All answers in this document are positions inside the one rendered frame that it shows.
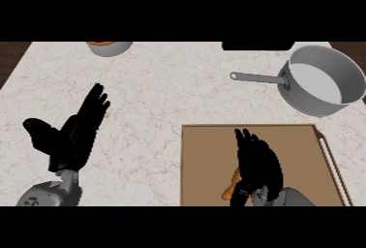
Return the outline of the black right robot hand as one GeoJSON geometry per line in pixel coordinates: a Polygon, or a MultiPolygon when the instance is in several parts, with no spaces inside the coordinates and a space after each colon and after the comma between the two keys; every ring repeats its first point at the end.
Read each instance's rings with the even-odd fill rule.
{"type": "Polygon", "coordinates": [[[243,179],[235,185],[231,205],[244,207],[249,199],[256,206],[272,206],[284,189],[280,159],[268,142],[250,133],[235,130],[238,161],[243,179]]]}

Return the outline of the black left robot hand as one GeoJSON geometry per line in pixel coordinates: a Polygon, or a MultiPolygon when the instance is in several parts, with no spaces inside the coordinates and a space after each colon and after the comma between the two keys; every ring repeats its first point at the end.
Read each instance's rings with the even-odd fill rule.
{"type": "Polygon", "coordinates": [[[23,122],[33,147],[51,156],[51,172],[80,171],[88,163],[98,130],[111,106],[104,90],[104,85],[97,83],[77,114],[69,118],[61,130],[39,118],[29,118],[23,122]]]}

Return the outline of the brown wooden tray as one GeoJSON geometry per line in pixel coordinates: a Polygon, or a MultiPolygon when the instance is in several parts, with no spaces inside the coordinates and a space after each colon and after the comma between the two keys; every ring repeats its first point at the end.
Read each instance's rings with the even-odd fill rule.
{"type": "Polygon", "coordinates": [[[188,125],[182,128],[181,203],[226,206],[222,199],[238,163],[235,131],[247,129],[274,149],[284,185],[318,206],[352,204],[327,138],[312,124],[188,125]]]}

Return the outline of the golden brown croissant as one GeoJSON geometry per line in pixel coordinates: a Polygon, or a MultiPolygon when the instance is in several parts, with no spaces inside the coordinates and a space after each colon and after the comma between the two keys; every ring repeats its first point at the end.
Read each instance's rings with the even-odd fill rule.
{"type": "Polygon", "coordinates": [[[235,187],[237,187],[237,184],[238,182],[243,180],[243,177],[241,177],[241,169],[237,168],[235,172],[234,172],[234,176],[232,176],[232,183],[231,183],[231,186],[226,188],[223,194],[222,194],[222,199],[225,201],[231,201],[232,199],[232,195],[234,195],[234,191],[235,191],[235,187]]]}

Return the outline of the grey metal pot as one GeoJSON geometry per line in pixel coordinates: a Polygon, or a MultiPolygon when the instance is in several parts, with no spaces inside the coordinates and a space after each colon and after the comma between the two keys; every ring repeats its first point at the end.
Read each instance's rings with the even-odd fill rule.
{"type": "Polygon", "coordinates": [[[366,75],[359,65],[325,46],[300,47],[277,77],[232,72],[231,79],[275,83],[288,104],[318,117],[333,115],[366,95],[366,75]]]}

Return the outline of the grey bowl with orange contents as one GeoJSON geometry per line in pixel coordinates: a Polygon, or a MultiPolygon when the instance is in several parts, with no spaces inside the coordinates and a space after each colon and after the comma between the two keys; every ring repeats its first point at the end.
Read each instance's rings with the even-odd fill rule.
{"type": "Polygon", "coordinates": [[[132,42],[88,42],[94,53],[102,57],[122,55],[132,47],[132,42]]]}

